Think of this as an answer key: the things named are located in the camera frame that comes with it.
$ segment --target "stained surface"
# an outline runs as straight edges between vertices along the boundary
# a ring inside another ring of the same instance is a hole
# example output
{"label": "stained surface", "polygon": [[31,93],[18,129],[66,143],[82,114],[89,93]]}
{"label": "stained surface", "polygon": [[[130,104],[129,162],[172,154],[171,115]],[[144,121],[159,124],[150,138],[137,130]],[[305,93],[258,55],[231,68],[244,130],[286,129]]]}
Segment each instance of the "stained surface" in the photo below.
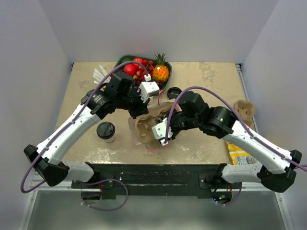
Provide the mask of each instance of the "stained surface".
{"label": "stained surface", "polygon": [[[112,70],[115,62],[74,63],[69,85],[58,119],[59,127],[75,110],[85,94],[93,89],[93,70],[102,65]],[[244,99],[234,63],[171,62],[173,73],[168,87],[185,89],[189,86],[206,87],[227,100],[231,105]],[[212,95],[197,90],[209,106],[223,105]],[[150,104],[157,102],[154,98]],[[160,152],[150,152],[144,145],[135,145],[128,127],[129,113],[116,110],[103,121],[116,127],[116,140],[103,142],[96,134],[95,125],[89,129],[68,151],[65,160],[92,163],[139,163],[139,164],[219,164],[230,163],[229,153],[223,140],[203,134],[198,129],[181,132],[169,147]]]}

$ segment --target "pineapple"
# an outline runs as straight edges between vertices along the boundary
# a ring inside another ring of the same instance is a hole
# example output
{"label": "pineapple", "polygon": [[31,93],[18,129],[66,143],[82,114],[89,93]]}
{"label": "pineapple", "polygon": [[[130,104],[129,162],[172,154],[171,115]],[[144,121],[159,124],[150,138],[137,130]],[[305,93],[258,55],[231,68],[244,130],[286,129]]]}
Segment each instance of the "pineapple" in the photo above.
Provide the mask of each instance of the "pineapple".
{"label": "pineapple", "polygon": [[155,66],[153,74],[152,74],[153,78],[160,83],[166,82],[169,76],[168,68],[165,66],[166,58],[164,58],[164,56],[165,54],[155,55],[156,57],[155,60],[157,62],[157,65]]}

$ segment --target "yellow package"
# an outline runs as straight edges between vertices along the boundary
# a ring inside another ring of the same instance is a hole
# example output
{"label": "yellow package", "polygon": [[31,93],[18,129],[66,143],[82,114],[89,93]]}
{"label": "yellow package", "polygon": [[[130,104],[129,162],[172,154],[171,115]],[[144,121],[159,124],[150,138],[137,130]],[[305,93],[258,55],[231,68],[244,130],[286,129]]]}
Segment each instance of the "yellow package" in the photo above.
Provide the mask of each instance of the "yellow package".
{"label": "yellow package", "polygon": [[241,165],[241,164],[254,164],[257,162],[255,158],[250,156],[247,152],[243,149],[235,146],[233,143],[226,141],[228,151],[234,165]]}

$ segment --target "fruit tray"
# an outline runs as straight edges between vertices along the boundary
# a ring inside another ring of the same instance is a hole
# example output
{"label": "fruit tray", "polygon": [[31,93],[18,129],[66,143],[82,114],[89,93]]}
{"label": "fruit tray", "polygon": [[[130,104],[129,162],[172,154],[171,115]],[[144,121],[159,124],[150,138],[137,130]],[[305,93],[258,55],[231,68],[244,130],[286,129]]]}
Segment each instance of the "fruit tray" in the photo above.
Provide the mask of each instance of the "fruit tray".
{"label": "fruit tray", "polygon": [[[150,59],[150,58],[146,58],[146,57],[141,57],[141,56],[135,56],[135,55],[124,55],[122,56],[118,62],[116,63],[115,67],[118,66],[119,64],[121,64],[122,62],[125,62],[127,60],[133,60],[134,58],[142,58],[148,61],[152,61],[154,66],[156,66],[156,61],[154,59]],[[168,75],[168,79],[166,80],[166,82],[162,83],[161,85],[159,85],[161,90],[165,90],[168,86],[168,83],[171,79],[171,75],[172,75],[172,66],[169,62],[165,62],[165,66],[168,68],[169,71],[169,75]]]}

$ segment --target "black tray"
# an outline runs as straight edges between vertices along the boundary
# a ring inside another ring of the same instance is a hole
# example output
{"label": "black tray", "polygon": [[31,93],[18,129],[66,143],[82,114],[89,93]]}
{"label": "black tray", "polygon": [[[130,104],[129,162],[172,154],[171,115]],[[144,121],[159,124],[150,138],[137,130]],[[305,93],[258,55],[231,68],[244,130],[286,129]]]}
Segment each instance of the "black tray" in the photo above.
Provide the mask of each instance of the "black tray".
{"label": "black tray", "polygon": [[[156,65],[156,61],[154,59],[150,59],[150,58],[146,58],[146,57],[141,57],[141,56],[135,56],[135,55],[124,55],[122,56],[116,63],[115,67],[118,66],[119,64],[121,64],[122,60],[124,58],[130,58],[131,60],[135,59],[135,58],[142,58],[142,59],[146,59],[148,61],[153,61],[153,64]],[[168,68],[168,71],[169,71],[169,76],[168,76],[168,79],[166,82],[163,83],[162,85],[162,90],[165,91],[165,89],[167,88],[168,86],[168,83],[171,79],[171,75],[172,75],[172,66],[169,62],[165,62],[165,65],[166,67]]]}

